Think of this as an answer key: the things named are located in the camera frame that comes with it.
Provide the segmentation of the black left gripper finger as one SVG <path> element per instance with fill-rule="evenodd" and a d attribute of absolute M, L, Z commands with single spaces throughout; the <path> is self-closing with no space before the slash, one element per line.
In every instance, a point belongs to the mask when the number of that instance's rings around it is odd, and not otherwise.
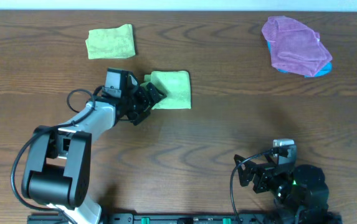
<path fill-rule="evenodd" d="M 151 82 L 146 84 L 146 88 L 148 90 L 149 96 L 151 98 L 151 103 L 153 105 L 159 103 L 163 99 L 166 98 L 166 94 L 164 94 L 161 90 L 157 89 Z"/>
<path fill-rule="evenodd" d="M 133 111 L 133 118 L 131 122 L 134 126 L 137 126 L 144 121 L 151 113 L 151 107 L 141 108 Z"/>

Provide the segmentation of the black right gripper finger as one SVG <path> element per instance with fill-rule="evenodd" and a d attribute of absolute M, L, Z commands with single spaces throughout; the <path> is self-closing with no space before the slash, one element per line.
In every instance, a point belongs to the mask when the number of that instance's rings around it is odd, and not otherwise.
<path fill-rule="evenodd" d="M 237 167 L 239 177 L 250 177 L 253 175 L 252 157 L 244 158 L 238 154 L 234 156 L 234 162 Z"/>
<path fill-rule="evenodd" d="M 246 187 L 254 178 L 254 172 L 250 169 L 239 170 L 239 182 L 242 187 Z"/>

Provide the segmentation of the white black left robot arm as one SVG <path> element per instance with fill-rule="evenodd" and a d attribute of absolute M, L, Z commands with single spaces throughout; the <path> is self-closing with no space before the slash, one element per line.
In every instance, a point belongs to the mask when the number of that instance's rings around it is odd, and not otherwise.
<path fill-rule="evenodd" d="M 28 223 L 109 223 L 88 195 L 92 144 L 119 121 L 140 124 L 165 94 L 132 72 L 109 68 L 104 85 L 87 91 L 82 111 L 56 126 L 38 126 L 12 165 L 11 187 L 37 210 Z"/>

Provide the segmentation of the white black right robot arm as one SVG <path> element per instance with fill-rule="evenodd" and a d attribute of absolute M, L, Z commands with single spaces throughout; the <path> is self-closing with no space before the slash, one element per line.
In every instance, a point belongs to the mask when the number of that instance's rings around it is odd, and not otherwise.
<path fill-rule="evenodd" d="M 253 185 L 261 194 L 271 192 L 279 208 L 271 213 L 230 215 L 135 215 L 131 222 L 150 223 L 339 223 L 328 211 L 329 189 L 321 168 L 297 166 L 297 146 L 292 139 L 275 139 L 264 152 L 244 158 L 234 156 L 231 177 L 241 186 Z"/>

